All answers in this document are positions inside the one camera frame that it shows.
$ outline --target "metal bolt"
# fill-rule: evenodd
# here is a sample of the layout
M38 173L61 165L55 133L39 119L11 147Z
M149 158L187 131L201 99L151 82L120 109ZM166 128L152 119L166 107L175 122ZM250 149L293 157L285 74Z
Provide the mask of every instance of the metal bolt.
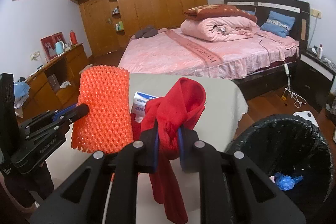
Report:
M103 155L104 155L103 151L96 151L95 153L93 153L93 157L97 160L101 159L103 157Z
M135 142L133 143L133 146L134 146L135 148L141 148L141 147L143 147L143 142L142 142L142 141L135 141Z
M195 141L194 146L197 148L203 148L205 146L205 143L202 141Z
M233 153L233 156L236 158L236 159L242 159L242 158L244 158L244 153L243 152L241 152L241 151L236 151L236 152L234 152Z

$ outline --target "dark wooden headboard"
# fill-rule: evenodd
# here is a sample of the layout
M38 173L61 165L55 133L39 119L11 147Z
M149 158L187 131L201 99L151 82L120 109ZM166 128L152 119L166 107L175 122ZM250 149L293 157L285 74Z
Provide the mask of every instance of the dark wooden headboard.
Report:
M300 42L299 48L301 50L307 48L310 23L308 2L300 0L224 0L224 4L235 5L242 10L255 11L258 26L266 22L271 10L295 17L289 36Z

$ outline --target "black garbage bag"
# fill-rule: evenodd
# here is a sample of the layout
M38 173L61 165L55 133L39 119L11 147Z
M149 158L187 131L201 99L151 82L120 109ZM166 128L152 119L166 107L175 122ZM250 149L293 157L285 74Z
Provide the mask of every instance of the black garbage bag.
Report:
M237 139L226 153L245 153L263 172L277 172L303 180L284 193L312 218L333 186L334 166L327 141L318 127L299 116L272 115L262 119Z

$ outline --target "white bottle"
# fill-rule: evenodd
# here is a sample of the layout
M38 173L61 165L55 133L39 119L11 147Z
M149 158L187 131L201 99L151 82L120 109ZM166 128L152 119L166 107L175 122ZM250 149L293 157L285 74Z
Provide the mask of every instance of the white bottle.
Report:
M319 59L322 58L322 51L323 51L323 49L322 49L322 44L320 44L319 48L317 49L317 57L318 57Z

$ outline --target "wall socket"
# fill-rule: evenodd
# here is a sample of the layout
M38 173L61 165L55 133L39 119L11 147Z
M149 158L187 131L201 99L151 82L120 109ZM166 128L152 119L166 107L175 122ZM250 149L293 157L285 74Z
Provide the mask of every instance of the wall socket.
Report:
M322 19L322 12L313 8L310 8L310 15Z
M30 55L30 60L34 60L35 58L40 56L40 51L34 52Z

